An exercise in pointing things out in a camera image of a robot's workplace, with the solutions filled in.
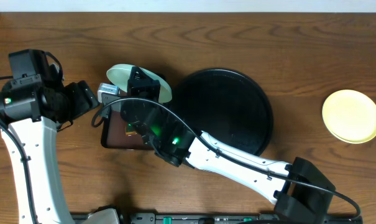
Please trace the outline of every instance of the white wall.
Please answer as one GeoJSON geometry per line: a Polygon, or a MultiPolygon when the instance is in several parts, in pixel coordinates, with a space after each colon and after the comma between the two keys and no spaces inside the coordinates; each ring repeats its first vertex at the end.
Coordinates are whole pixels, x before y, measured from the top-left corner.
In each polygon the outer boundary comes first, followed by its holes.
{"type": "Polygon", "coordinates": [[[0,12],[376,12],[376,0],[0,0],[0,12]]]}

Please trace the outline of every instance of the wooden tabletop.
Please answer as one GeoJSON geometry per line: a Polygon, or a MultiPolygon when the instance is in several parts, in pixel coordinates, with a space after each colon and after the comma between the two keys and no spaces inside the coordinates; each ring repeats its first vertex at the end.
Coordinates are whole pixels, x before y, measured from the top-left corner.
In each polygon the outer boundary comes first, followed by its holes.
{"type": "MultiPolygon", "coordinates": [[[[376,223],[376,137],[348,144],[326,129],[321,107],[336,90],[361,91],[376,103],[376,14],[2,13],[0,76],[8,53],[49,51],[65,84],[86,80],[96,91],[118,63],[144,67],[175,86],[209,67],[238,70],[266,92],[275,119],[263,156],[317,166],[376,223]]],[[[0,81],[0,89],[5,82],[0,81]]],[[[115,203],[127,212],[259,213],[273,205],[217,174],[173,167],[153,151],[101,147],[94,111],[57,136],[57,156],[71,212],[115,203]]],[[[330,213],[353,213],[338,198],[330,213]]],[[[12,167],[0,137],[0,223],[17,223],[12,167]]]]}

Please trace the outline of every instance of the wood grain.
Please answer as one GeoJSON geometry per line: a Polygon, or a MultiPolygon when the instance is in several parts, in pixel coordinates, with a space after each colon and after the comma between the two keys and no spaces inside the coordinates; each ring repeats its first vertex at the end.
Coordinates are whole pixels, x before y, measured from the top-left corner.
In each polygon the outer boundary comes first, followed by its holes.
{"type": "MultiPolygon", "coordinates": [[[[106,70],[129,63],[165,74],[175,86],[202,68],[233,68],[268,95],[275,117],[269,159],[313,162],[376,223],[376,138],[347,144],[321,118],[326,97],[353,89],[376,103],[376,14],[4,13],[0,76],[7,55],[43,49],[61,61],[65,83],[95,90],[106,70]]],[[[175,168],[152,151],[104,149],[94,111],[57,136],[65,198],[72,212],[115,203],[123,210],[172,213],[259,213],[273,206],[217,174],[175,168]]],[[[349,213],[335,198],[331,213],[349,213]]],[[[17,223],[11,163],[0,138],[0,223],[17,223]]]]}

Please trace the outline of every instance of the black plate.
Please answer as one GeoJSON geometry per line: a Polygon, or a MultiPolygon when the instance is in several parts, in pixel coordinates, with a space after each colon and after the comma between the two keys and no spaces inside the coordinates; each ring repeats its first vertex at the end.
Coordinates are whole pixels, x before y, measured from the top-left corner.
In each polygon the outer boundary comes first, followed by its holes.
{"type": "Polygon", "coordinates": [[[267,96],[237,71],[214,68],[188,76],[173,90],[170,107],[190,126],[256,156],[272,135],[267,96]]]}

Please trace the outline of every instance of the pale yellow bowl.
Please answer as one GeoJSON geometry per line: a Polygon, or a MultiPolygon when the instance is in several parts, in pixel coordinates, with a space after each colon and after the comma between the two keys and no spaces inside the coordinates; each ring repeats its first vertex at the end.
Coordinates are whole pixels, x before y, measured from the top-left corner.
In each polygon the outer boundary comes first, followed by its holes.
{"type": "Polygon", "coordinates": [[[363,93],[340,90],[323,104],[323,121],[336,138],[353,144],[376,136],[376,105],[363,93]]]}

